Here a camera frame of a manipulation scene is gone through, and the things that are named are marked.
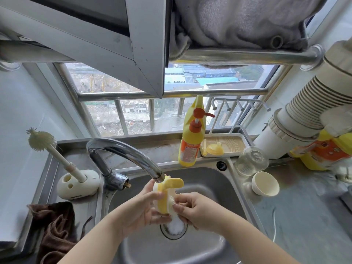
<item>hand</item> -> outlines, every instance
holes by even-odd
[[[231,214],[218,203],[197,192],[176,195],[175,202],[177,204],[173,205],[173,209],[184,223],[218,234],[221,234],[220,220],[226,214]]]
[[[171,222],[169,215],[159,213],[151,203],[163,198],[162,192],[153,191],[154,179],[151,179],[143,190],[127,202],[117,207],[117,213],[122,226],[122,238],[126,238],[133,231],[151,224],[165,224]]]

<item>white brush holder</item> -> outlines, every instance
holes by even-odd
[[[57,182],[57,195],[65,200],[73,200],[84,196],[94,195],[99,188],[99,174],[94,170],[81,170],[87,180],[79,182],[70,173],[66,173]]]

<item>small white cup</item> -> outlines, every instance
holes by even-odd
[[[271,197],[279,193],[280,186],[270,173],[260,171],[252,178],[252,189],[257,195]]]

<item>gray cloth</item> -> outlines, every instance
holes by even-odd
[[[326,1],[175,0],[169,59],[181,57],[191,42],[198,48],[304,50],[304,20]]]

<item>city view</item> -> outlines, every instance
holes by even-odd
[[[116,78],[106,75],[83,63],[66,63],[78,93],[134,92],[141,91]],[[201,65],[170,64],[165,69],[165,91],[202,89],[253,89],[260,88],[258,80],[266,68],[272,66],[248,65],[226,69],[210,69]],[[185,98],[183,113],[177,115],[179,98],[155,99],[155,127],[152,132],[181,130],[187,109],[194,97]],[[85,102],[101,136],[124,135],[114,101]],[[129,134],[150,133],[149,100],[121,100]],[[223,109],[216,126],[232,125],[239,109],[235,109],[228,122],[223,122]],[[213,124],[208,117],[207,124]]]

